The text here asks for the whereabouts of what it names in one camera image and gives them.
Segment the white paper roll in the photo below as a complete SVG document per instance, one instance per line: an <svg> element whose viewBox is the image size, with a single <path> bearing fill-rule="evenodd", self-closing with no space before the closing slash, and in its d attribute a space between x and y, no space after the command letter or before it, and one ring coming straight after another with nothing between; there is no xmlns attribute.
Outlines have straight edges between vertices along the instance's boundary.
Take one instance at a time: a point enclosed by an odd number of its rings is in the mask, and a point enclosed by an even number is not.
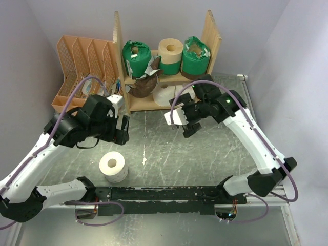
<svg viewBox="0 0 328 246"><path fill-rule="evenodd" d="M125 158L119 152L112 151L106 153L99 162L99 169L105 179L111 183L123 181L128 174L128 166Z"/></svg>
<svg viewBox="0 0 328 246"><path fill-rule="evenodd" d="M165 83L159 83L153 92L154 102L161 106L170 106L170 100L175 97L175 86L169 86Z"/></svg>
<svg viewBox="0 0 328 246"><path fill-rule="evenodd" d="M185 87L185 85L176 85L175 86L175 98L178 97L179 92ZM189 93L191 97L193 97L193 90L190 90L190 88L187 88L183 91L182 95Z"/></svg>

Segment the green brown roll torn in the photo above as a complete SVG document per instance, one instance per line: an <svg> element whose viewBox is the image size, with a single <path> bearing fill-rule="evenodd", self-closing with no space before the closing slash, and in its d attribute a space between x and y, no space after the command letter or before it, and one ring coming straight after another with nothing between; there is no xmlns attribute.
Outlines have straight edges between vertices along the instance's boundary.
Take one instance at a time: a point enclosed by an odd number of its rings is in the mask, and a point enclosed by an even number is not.
<svg viewBox="0 0 328 246"><path fill-rule="evenodd" d="M193 80L206 74L211 58L210 48L197 37L191 36L184 41L181 74Z"/></svg>

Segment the brown green paper roll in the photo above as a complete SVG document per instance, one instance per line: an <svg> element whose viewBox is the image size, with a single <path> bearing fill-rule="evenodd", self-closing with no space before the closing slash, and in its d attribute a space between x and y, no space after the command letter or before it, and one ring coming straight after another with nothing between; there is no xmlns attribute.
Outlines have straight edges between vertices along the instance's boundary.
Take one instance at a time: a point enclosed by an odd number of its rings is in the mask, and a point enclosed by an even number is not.
<svg viewBox="0 0 328 246"><path fill-rule="evenodd" d="M159 42L158 52L152 55L145 73L126 85L126 92L136 98L145 98L153 93L161 75L176 75L180 71L183 44L174 38L166 38Z"/></svg>

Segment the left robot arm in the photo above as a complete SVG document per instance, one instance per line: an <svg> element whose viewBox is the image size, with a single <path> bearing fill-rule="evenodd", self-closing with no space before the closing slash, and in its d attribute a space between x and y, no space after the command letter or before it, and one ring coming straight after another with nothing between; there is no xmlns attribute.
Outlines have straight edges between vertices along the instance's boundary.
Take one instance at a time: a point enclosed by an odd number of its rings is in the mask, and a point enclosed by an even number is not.
<svg viewBox="0 0 328 246"><path fill-rule="evenodd" d="M54 115L32 150L1 181L1 215L22 223L53 205L95 202L96 187L84 176L52 186L38 183L59 157L89 137L124 145L129 140L129 117L123 116L121 128L116 127L123 104L120 95L91 95L82 107Z"/></svg>

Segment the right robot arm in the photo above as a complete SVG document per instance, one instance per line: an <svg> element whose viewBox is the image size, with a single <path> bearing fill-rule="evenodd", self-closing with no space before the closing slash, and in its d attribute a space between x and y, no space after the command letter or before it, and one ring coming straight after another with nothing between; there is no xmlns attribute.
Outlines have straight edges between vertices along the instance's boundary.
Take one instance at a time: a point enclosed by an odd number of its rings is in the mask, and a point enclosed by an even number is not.
<svg viewBox="0 0 328 246"><path fill-rule="evenodd" d="M170 100L171 109L165 115L167 124L183 127L188 138L200 130L200 120L211 117L223 123L241 141L256 169L239 176L230 176L218 185L218 200L230 203L236 195L253 192L260 197L274 194L274 189L297 166L292 157L285 157L265 136L243 98L205 74L183 87Z"/></svg>

